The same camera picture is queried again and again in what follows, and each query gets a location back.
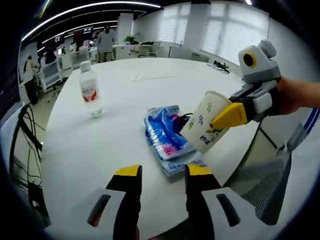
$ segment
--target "plastic water bottle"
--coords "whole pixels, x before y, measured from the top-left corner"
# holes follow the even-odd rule
[[[84,61],[80,64],[80,88],[82,98],[93,118],[99,117],[103,112],[101,96],[99,93],[98,78],[91,68],[90,61]]]

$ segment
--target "white round table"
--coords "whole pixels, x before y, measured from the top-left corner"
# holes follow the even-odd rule
[[[179,105],[192,113],[207,90],[226,97],[239,90],[239,77],[196,62],[139,58],[93,65],[99,79],[104,114],[89,118],[75,70],[51,112],[42,153],[44,200],[52,223],[97,188],[105,188],[115,171],[142,165],[141,239],[159,235],[185,220],[184,179],[170,181],[145,138],[148,108]],[[231,128],[204,156],[223,185],[235,171],[258,129],[256,122]]]

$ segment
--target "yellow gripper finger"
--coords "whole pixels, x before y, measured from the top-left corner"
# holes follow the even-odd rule
[[[227,129],[248,123],[245,107],[240,102],[227,106],[211,122],[214,129]]]

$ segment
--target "paper cup with leaf print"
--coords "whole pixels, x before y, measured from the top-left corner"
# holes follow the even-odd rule
[[[220,93],[207,91],[180,134],[195,149],[205,154],[229,130],[229,128],[213,129],[210,123],[230,104],[231,102]]]

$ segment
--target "window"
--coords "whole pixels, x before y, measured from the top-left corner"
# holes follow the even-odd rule
[[[269,15],[252,7],[211,2],[201,50],[239,64],[238,53],[268,38]]]
[[[191,3],[165,7],[159,28],[159,40],[180,44],[185,39]]]

